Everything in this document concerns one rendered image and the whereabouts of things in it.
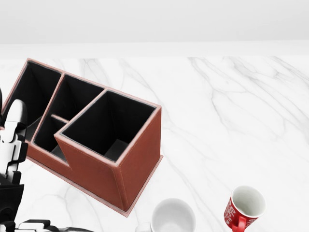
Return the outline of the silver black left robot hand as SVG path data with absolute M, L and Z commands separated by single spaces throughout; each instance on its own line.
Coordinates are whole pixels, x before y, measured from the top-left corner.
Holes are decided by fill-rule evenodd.
M 16 226 L 15 217 L 22 200 L 24 185 L 20 184 L 18 165 L 25 161 L 28 144 L 27 107 L 14 100 L 0 130 L 0 232 L 93 232 L 84 228 L 58 228 L 48 219 L 29 219 Z

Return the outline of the red-brown desk caddy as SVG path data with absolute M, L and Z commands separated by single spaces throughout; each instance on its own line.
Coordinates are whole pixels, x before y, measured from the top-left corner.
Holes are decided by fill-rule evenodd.
M 27 157 L 128 216 L 160 160 L 161 106 L 27 59 L 2 110 L 28 110 Z

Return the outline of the red mug with white print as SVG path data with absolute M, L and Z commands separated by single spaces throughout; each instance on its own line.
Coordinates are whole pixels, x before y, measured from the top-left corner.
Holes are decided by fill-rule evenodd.
M 232 232 L 244 232 L 266 211 L 266 201 L 260 191 L 251 186 L 233 189 L 224 212 L 224 220 Z

